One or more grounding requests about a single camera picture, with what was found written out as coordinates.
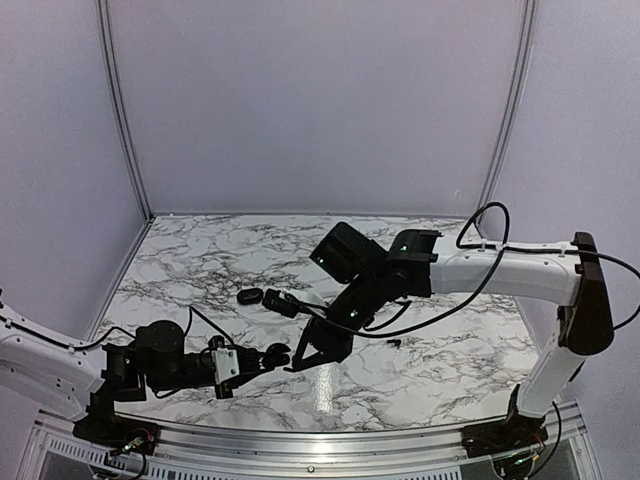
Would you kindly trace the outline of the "black round disc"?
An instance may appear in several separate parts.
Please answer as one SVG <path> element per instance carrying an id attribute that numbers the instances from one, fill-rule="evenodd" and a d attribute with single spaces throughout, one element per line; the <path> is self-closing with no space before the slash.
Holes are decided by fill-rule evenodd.
<path id="1" fill-rule="evenodd" d="M 290 363 L 290 348 L 282 343 L 271 344 L 262 358 L 265 369 L 273 370 L 278 367 L 285 367 Z"/>

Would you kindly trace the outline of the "black earbud charging case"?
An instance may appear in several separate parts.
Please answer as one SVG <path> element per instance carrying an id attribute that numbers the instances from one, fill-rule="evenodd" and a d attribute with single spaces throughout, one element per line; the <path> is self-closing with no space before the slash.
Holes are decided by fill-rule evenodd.
<path id="1" fill-rule="evenodd" d="M 241 289 L 236 294 L 236 300 L 240 305 L 255 305 L 262 302 L 264 291 L 258 287 Z"/>

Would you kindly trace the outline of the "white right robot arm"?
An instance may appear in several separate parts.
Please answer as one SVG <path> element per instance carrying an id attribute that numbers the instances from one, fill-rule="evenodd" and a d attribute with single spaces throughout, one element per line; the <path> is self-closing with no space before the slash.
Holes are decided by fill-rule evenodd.
<path id="1" fill-rule="evenodd" d="M 293 372 L 342 362 L 356 336 L 389 337 L 387 331 L 367 327 L 385 304 L 400 298 L 467 293 L 451 314 L 482 293 L 556 304 L 556 329 L 533 370 L 514 389 L 506 418 L 496 425 L 495 438 L 506 448 L 529 437 L 586 359 L 613 342 L 619 327 L 612 319 L 601 263 L 627 265 L 599 252 L 586 232 L 569 242 L 512 243 L 504 234 L 499 241 L 466 243 L 461 235 L 409 229 L 384 249 L 345 222 L 329 231 L 310 258 L 345 288 L 326 307 L 306 307 L 310 319 L 291 361 Z"/>

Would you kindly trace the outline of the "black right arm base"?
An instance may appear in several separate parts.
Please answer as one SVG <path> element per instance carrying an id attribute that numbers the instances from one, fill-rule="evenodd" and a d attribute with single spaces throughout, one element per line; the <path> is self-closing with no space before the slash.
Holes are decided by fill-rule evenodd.
<path id="1" fill-rule="evenodd" d="M 517 407 L 520 386 L 512 391 L 508 411 L 501 420 L 468 425 L 461 430 L 461 446 L 469 458 L 495 455 L 528 447 L 549 438 L 544 421 L 546 416 L 528 417 Z"/>

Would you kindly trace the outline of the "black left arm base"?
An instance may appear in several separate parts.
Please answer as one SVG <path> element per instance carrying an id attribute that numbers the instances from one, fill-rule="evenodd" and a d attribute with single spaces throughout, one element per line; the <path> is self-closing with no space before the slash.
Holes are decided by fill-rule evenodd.
<path id="1" fill-rule="evenodd" d="M 75 438 L 110 448 L 111 455 L 129 452 L 152 455 L 159 433 L 155 423 L 118 415 L 113 395 L 105 392 L 90 395 L 86 415 L 74 422 L 72 431 Z"/>

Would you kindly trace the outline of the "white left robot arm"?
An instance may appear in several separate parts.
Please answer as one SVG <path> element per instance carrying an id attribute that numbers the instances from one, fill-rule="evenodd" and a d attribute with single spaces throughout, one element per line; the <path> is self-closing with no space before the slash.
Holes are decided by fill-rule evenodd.
<path id="1" fill-rule="evenodd" d="M 1 384 L 66 419 L 87 417 L 86 426 L 106 445 L 125 438 L 126 423 L 110 409 L 142 402 L 148 392 L 212 387 L 219 399 L 289 362 L 289 348 L 266 350 L 233 343 L 218 334 L 188 353 L 182 328 L 168 320 L 139 327 L 129 343 L 93 343 L 32 322 L 1 307 Z"/>

